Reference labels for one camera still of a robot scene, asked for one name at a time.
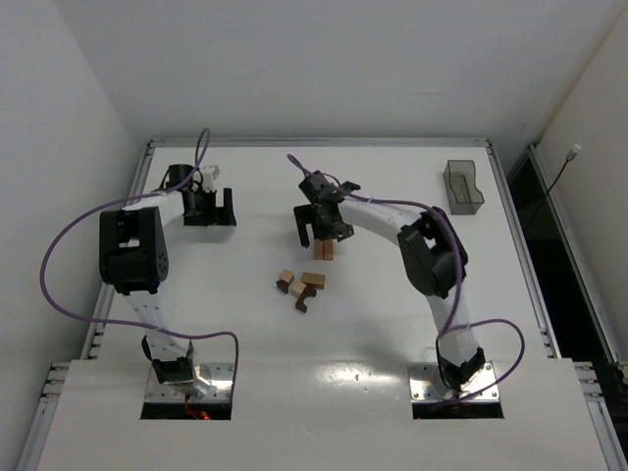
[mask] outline wall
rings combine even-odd
[[[487,136],[510,168],[624,0],[54,0],[140,139]]]
[[[602,308],[628,358],[628,10],[625,10],[540,144],[550,179],[577,142],[582,151],[556,185]]]
[[[50,362],[80,352],[85,326],[48,307],[41,257],[81,211],[129,191],[140,149],[50,0],[0,2],[0,470],[13,470]],[[96,220],[60,246],[48,276],[90,313]]]

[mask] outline wooden block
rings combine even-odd
[[[305,299],[307,299],[308,297],[316,297],[316,289],[314,289],[311,285],[305,285],[305,289],[298,297],[298,300],[294,304],[294,307],[296,307],[299,311],[303,313],[307,312],[307,306],[303,301],[305,301]]]
[[[308,273],[303,272],[303,276],[301,277],[301,282],[306,285],[311,285],[316,289],[324,289],[325,288],[325,275],[320,273]]]
[[[284,292],[284,294],[288,294],[288,287],[290,283],[294,281],[294,273],[290,270],[283,270],[279,279],[277,280],[277,288]]]
[[[325,260],[325,245],[318,238],[314,239],[314,260]]]
[[[333,240],[323,240],[323,253],[325,254],[325,260],[334,260]]]
[[[307,285],[305,283],[296,282],[294,285],[290,287],[290,291],[292,291],[292,294],[294,294],[296,297],[299,297],[305,291],[306,288],[307,288]]]

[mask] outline metal frame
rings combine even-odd
[[[152,140],[143,149],[135,175],[131,185],[130,196],[139,194],[143,189],[148,169],[154,151],[158,147],[185,147],[194,146],[195,139],[156,139]],[[322,138],[322,139],[213,139],[214,147],[274,147],[286,146],[440,146],[440,147],[484,147],[493,169],[494,177],[497,183],[497,189],[501,198],[507,223],[510,227],[512,239],[515,244],[517,256],[521,264],[521,269],[526,281],[527,289],[532,300],[533,309],[537,322],[539,323],[540,335],[544,337],[544,343],[549,350],[548,356],[560,358],[556,338],[551,327],[550,318],[548,316],[539,284],[532,269],[532,262],[528,254],[527,247],[524,243],[523,233],[516,217],[514,204],[510,197],[505,174],[498,160],[497,154],[491,143],[483,138]],[[95,319],[106,319],[113,302],[114,290],[111,287],[103,285],[94,308],[93,317]],[[92,323],[89,326],[85,344],[80,355],[80,359],[95,359],[98,356],[98,350],[102,336],[104,334],[104,325]],[[33,420],[30,432],[28,434],[25,447],[18,465],[19,471],[34,471],[37,467],[39,457],[43,451],[46,436],[52,424],[54,412],[56,410],[58,396],[54,398],[43,397],[37,408],[35,418]],[[610,467],[611,463],[619,463],[625,465],[625,458],[621,452],[617,437],[612,427],[612,422],[608,415],[608,411],[603,401],[595,401],[588,403],[592,420],[598,433],[604,457],[609,463],[609,469],[627,470],[626,467]]]
[[[542,160],[539,158],[539,150],[535,145],[531,145],[529,147],[528,155],[530,157],[532,167],[539,178],[541,188],[545,193],[548,189],[548,182],[550,182],[550,178],[548,178],[549,172],[545,167],[543,167]],[[546,201],[554,220],[557,222],[556,225],[558,227],[558,233],[560,234],[560,239],[565,246],[569,262],[573,267],[576,280],[580,286],[580,291],[582,291],[584,295],[588,309],[594,313],[594,325],[596,326],[598,337],[600,337],[602,341],[602,347],[608,362],[616,363],[622,359],[617,348],[618,343],[612,334],[612,329],[608,326],[606,321],[607,314],[604,311],[600,295],[582,256],[582,252],[578,248],[578,243],[573,236],[565,209],[556,193],[550,193],[546,198]]]

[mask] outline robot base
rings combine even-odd
[[[493,386],[477,396],[452,405],[439,405],[451,398],[436,363],[417,363],[408,368],[410,399],[414,419],[502,419],[499,389]],[[472,393],[496,379],[493,364],[486,363],[462,388],[461,395]]]
[[[146,383],[141,419],[196,420],[205,413],[211,420],[231,420],[231,394],[234,378],[233,363],[201,363],[200,375],[210,380],[211,389],[204,397],[192,398],[185,409],[185,397],[168,385],[157,381],[152,367]]]

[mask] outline purple cable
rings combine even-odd
[[[312,174],[312,172],[310,172],[309,170],[307,170],[305,167],[303,167],[303,165],[298,161],[298,159],[296,157],[294,157],[292,154],[288,154],[288,160],[295,166],[297,167],[305,177],[309,176]],[[331,176],[329,174],[322,174],[324,176],[328,176],[330,178],[333,178],[336,182],[338,182],[339,180],[334,177]],[[443,231],[445,232],[445,236],[447,238],[447,241],[449,242],[449,244],[452,247],[457,247],[458,243],[455,239],[455,235],[453,234],[451,228],[449,227],[449,224],[446,223],[445,219],[434,209],[432,209],[430,206],[428,206],[427,204],[423,204],[423,203],[418,203],[415,201],[405,201],[402,199],[376,199],[376,198],[366,198],[364,196],[358,196],[356,194],[353,193],[349,193],[347,191],[344,191],[342,188],[338,188],[338,190],[340,192],[342,192],[345,196],[349,196],[353,199],[357,199],[358,201],[363,201],[366,203],[376,203],[376,204],[397,204],[397,205],[403,205],[403,206],[414,206],[417,208],[421,208],[424,209],[426,211],[428,211],[431,215],[434,216],[434,218],[437,220],[437,222],[439,223],[439,226],[441,226],[441,228],[443,229]],[[523,355],[525,353],[526,350],[526,342],[525,339],[523,337],[523,333],[521,332],[521,329],[519,329],[519,327],[507,320],[507,319],[486,319],[484,321],[478,321],[478,322],[473,322],[471,324],[464,325],[464,326],[454,326],[451,327],[451,322],[453,321],[453,318],[455,317],[455,312],[458,308],[458,304],[460,303],[460,295],[461,295],[461,291],[462,291],[462,257],[460,257],[460,252],[458,252],[457,250],[453,251],[454,253],[454,264],[455,264],[455,284],[456,284],[456,291],[455,291],[455,298],[453,300],[453,304],[451,305],[451,312],[449,313],[449,316],[447,317],[447,320],[445,321],[445,325],[443,326],[443,328],[441,329],[441,331],[438,333],[437,335],[437,342],[442,339],[445,335],[454,332],[454,331],[458,331],[458,330],[462,330],[462,329],[471,329],[474,327],[480,327],[480,326],[485,326],[487,324],[506,324],[510,327],[512,327],[515,332],[517,333],[517,335],[519,336],[519,340],[521,341],[521,349],[519,350],[519,355],[517,356],[517,358],[515,359],[515,361],[512,363],[512,366],[510,366],[510,368],[503,374],[501,375],[499,378],[495,379],[494,382],[492,382],[490,385],[481,388],[475,392],[470,392],[464,396],[460,396],[460,397],[455,397],[453,399],[446,399],[443,400],[441,402],[438,402],[437,404],[435,404],[435,406],[442,406],[442,405],[454,405],[457,403],[461,403],[464,402],[465,400],[471,399],[473,397],[475,397],[478,394],[483,393],[484,391],[488,390],[489,388],[492,388],[493,386],[498,385],[499,383],[501,383],[503,380],[505,380],[506,378],[508,378],[512,372],[519,366],[519,363],[521,363],[521,360],[523,359]]]
[[[203,149],[200,152],[200,154],[198,153],[199,149],[200,149],[200,145],[201,142],[203,141],[203,137],[205,137],[205,141],[203,144]],[[152,324],[145,324],[143,322],[137,322],[137,321],[124,321],[122,319],[94,319],[92,317],[86,317],[86,316],[81,316],[80,314],[76,314],[72,311],[69,311],[68,309],[66,309],[65,307],[61,306],[59,303],[57,303],[57,301],[55,301],[51,294],[50,291],[48,291],[48,286],[46,285],[46,268],[48,267],[48,262],[50,261],[50,255],[52,255],[52,251],[55,249],[55,247],[57,246],[57,244],[59,243],[59,241],[74,227],[76,226],[78,223],[80,223],[82,220],[84,220],[85,218],[91,216],[94,213],[97,213],[99,211],[102,211],[103,209],[106,208],[110,208],[112,206],[116,206],[122,203],[129,203],[132,201],[136,201],[139,199],[145,199],[145,198],[153,198],[155,196],[160,196],[163,194],[168,194],[168,193],[172,193],[173,191],[178,191],[181,188],[183,188],[184,186],[186,186],[190,180],[192,180],[194,173],[200,168],[200,164],[203,161],[203,159],[205,158],[205,153],[207,152],[207,148],[209,147],[209,139],[210,139],[210,131],[209,129],[205,128],[202,133],[200,134],[200,136],[198,137],[198,141],[196,142],[196,150],[194,152],[194,167],[192,168],[192,170],[189,172],[189,175],[187,177],[185,177],[185,179],[171,187],[168,188],[164,191],[159,191],[159,192],[154,192],[154,193],[144,193],[141,194],[139,196],[129,196],[127,198],[119,198],[119,199],[114,199],[113,201],[109,201],[108,203],[103,203],[100,206],[97,206],[93,209],[90,209],[89,211],[87,211],[86,213],[81,214],[80,216],[78,216],[76,219],[74,219],[73,221],[71,221],[67,226],[65,226],[60,232],[59,234],[54,238],[54,240],[52,241],[52,243],[50,244],[50,246],[48,247],[48,249],[46,250],[45,255],[43,256],[43,260],[41,261],[41,268],[39,269],[39,286],[41,287],[41,292],[43,293],[43,296],[46,298],[46,301],[48,301],[48,303],[54,307],[57,311],[59,311],[61,314],[64,314],[72,319],[75,319],[77,321],[82,321],[82,322],[86,322],[86,323],[96,323],[96,324],[117,324],[119,326],[131,326],[131,327],[141,327],[142,329],[148,329],[148,330],[152,330],[152,331],[157,331],[157,332],[163,332],[164,334],[167,334],[169,336],[173,336],[179,339],[186,339],[186,340],[204,340],[204,339],[213,339],[215,337],[231,337],[234,340],[234,345],[235,345],[235,360],[234,360],[234,379],[232,382],[232,395],[231,395],[231,405],[233,406],[234,404],[234,391],[236,390],[236,374],[237,374],[237,364],[239,361],[239,341],[237,340],[237,336],[236,334],[234,334],[233,332],[229,332],[229,331],[222,331],[222,332],[214,332],[212,334],[202,334],[202,335],[198,335],[198,336],[191,336],[188,334],[181,334],[179,332],[173,332],[173,331],[169,331],[168,329],[161,329],[159,326],[153,326]]]

